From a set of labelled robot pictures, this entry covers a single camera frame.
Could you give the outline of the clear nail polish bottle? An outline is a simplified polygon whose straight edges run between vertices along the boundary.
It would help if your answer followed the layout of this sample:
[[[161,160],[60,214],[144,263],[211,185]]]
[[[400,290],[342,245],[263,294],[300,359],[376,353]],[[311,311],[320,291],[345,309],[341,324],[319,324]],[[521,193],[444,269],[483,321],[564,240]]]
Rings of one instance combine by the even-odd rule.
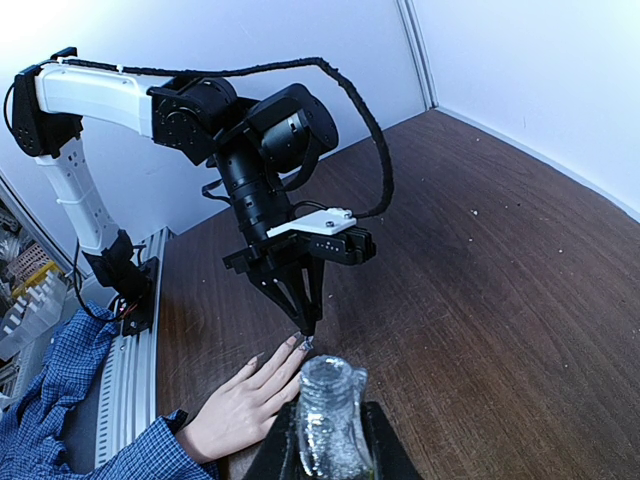
[[[367,381],[365,369],[340,357],[317,356],[302,366],[295,423],[300,463],[307,477],[374,477],[361,420]]]

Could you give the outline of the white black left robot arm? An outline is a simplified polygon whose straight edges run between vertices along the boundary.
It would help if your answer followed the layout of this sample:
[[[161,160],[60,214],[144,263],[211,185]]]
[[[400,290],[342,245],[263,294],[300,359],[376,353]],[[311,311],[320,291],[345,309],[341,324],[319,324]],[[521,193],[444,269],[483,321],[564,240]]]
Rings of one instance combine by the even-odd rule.
[[[278,305],[310,336],[322,316],[326,239],[353,225],[334,210],[297,217],[289,193],[305,184],[338,132],[325,106],[301,84],[255,100],[226,76],[133,73],[80,60],[73,48],[19,72],[5,98],[5,119],[20,149],[44,168],[77,237],[77,253],[99,283],[137,305],[153,280],[133,262],[134,245],[105,211],[83,152],[86,118],[120,125],[217,169],[205,197],[233,210],[246,247],[225,264]]]

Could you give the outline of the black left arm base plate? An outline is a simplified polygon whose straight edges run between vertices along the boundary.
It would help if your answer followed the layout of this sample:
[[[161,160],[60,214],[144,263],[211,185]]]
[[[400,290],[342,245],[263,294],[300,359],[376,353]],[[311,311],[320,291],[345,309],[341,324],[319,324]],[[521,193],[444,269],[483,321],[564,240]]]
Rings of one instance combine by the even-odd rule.
[[[141,266],[130,262],[125,272],[126,276],[118,283],[118,292],[127,303],[122,316],[122,335],[133,336],[150,329],[154,324],[160,286],[160,260],[153,256]]]

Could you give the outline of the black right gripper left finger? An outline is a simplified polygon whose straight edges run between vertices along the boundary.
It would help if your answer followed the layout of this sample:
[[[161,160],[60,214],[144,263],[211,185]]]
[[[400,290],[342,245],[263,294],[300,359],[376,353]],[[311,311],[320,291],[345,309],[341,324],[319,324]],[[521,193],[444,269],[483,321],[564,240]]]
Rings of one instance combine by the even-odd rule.
[[[282,407],[245,473],[245,480],[301,478],[295,424],[296,407],[296,402],[288,402]]]

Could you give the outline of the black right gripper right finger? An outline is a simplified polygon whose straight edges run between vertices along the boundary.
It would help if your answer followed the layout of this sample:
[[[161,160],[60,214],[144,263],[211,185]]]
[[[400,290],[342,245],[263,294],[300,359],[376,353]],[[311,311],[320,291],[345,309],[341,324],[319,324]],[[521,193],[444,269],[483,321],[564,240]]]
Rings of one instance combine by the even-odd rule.
[[[363,430],[373,460],[374,479],[423,479],[377,402],[364,403]]]

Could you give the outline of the mannequin hand with painted nails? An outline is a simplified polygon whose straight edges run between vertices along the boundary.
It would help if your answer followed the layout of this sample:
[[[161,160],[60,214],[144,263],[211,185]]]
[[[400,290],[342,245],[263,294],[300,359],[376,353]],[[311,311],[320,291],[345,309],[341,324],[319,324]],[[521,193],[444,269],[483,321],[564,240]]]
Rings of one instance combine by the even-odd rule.
[[[301,334],[285,340],[264,364],[251,358],[215,390],[176,440],[198,464],[217,461],[264,440],[281,408],[300,392],[307,356]]]

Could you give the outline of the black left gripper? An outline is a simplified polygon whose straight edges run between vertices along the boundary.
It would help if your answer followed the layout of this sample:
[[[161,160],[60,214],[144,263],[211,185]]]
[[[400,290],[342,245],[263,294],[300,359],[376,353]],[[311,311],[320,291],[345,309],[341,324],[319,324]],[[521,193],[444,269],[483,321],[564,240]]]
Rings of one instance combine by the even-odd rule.
[[[312,335],[323,318],[325,261],[309,256],[310,240],[310,234],[282,234],[223,258],[227,269],[245,274],[302,335]]]

